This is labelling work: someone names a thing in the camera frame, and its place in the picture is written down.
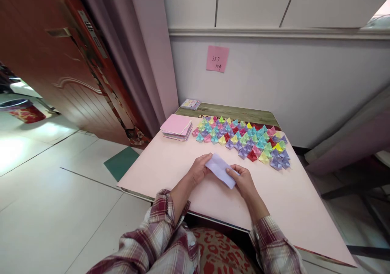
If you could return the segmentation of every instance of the trash can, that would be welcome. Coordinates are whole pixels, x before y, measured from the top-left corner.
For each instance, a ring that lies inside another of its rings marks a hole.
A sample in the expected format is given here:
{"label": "trash can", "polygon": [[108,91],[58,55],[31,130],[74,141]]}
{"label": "trash can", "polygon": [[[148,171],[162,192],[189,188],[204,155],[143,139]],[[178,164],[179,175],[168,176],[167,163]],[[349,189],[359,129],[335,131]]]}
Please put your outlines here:
{"label": "trash can", "polygon": [[0,111],[6,111],[26,124],[39,122],[46,116],[28,99],[14,99],[0,104]]}

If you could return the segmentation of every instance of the pink sticky note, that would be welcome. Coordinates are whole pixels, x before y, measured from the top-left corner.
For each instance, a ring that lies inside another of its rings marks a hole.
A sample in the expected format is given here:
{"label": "pink sticky note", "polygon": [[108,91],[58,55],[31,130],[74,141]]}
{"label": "pink sticky note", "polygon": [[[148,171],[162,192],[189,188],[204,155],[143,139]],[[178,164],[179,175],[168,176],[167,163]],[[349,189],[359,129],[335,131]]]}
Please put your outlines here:
{"label": "pink sticky note", "polygon": [[208,46],[206,70],[225,73],[229,48]]}

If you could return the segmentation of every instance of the red plaid shirt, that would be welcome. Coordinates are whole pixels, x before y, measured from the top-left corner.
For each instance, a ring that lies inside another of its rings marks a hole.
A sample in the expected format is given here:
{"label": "red plaid shirt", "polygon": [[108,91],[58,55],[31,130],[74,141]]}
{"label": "red plaid shirt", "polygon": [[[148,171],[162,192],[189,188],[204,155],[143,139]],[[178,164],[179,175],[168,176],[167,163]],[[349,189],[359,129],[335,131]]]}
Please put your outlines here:
{"label": "red plaid shirt", "polygon": [[[161,190],[140,227],[121,236],[119,251],[88,273],[199,273],[199,246],[183,223],[189,205],[175,227],[172,197],[168,190]],[[257,221],[249,235],[265,273],[306,273],[300,254],[271,216]]]}

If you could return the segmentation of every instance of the wooden door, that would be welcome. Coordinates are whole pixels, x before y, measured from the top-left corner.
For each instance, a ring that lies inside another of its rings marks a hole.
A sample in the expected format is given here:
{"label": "wooden door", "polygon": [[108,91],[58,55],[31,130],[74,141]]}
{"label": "wooden door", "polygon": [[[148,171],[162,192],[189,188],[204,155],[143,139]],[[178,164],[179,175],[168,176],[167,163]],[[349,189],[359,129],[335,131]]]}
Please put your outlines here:
{"label": "wooden door", "polygon": [[[69,0],[0,0],[0,60],[80,129],[129,145],[73,37],[61,35],[66,33],[61,29],[72,27],[61,9],[66,2]],[[122,88],[118,97],[124,92]],[[125,109],[111,100],[126,128],[133,128],[130,116],[134,116],[134,108],[130,110],[126,100]]]}

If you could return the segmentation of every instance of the white paper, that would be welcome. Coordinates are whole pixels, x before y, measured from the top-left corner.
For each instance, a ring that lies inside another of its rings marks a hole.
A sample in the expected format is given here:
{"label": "white paper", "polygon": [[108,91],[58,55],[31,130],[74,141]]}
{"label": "white paper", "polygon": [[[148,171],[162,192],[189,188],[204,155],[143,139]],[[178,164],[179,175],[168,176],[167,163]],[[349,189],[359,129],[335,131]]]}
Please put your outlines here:
{"label": "white paper", "polygon": [[230,189],[233,189],[236,185],[235,180],[227,174],[226,169],[233,170],[237,175],[240,175],[237,171],[231,168],[218,154],[213,154],[211,159],[206,163],[206,167],[210,169],[217,178],[223,181]]}

